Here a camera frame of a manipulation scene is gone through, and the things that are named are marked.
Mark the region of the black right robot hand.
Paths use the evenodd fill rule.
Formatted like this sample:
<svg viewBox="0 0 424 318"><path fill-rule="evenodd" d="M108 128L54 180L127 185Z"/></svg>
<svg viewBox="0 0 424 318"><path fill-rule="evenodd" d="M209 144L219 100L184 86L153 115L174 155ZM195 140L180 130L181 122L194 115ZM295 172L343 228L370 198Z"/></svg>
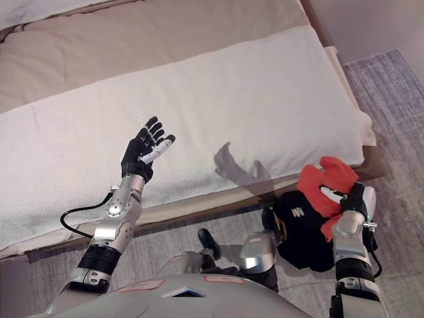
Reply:
<svg viewBox="0 0 424 318"><path fill-rule="evenodd" d="M349 194L341 193L321 185L321 193L341 206L342 212L356 211L364 215L365 221L372 220L376 208L376 191L372 186L355 182Z"/></svg>

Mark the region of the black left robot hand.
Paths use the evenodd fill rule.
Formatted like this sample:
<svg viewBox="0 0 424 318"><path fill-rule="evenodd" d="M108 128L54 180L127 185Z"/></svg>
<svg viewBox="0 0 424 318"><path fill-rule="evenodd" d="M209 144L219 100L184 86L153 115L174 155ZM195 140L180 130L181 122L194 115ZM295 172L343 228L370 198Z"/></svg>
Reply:
<svg viewBox="0 0 424 318"><path fill-rule="evenodd" d="M175 142L174 135L164 137L164 129L158 117L150 118L129 141L121 160L121 175L137 175L147 183L153 176L153 161L163 155Z"/></svg>

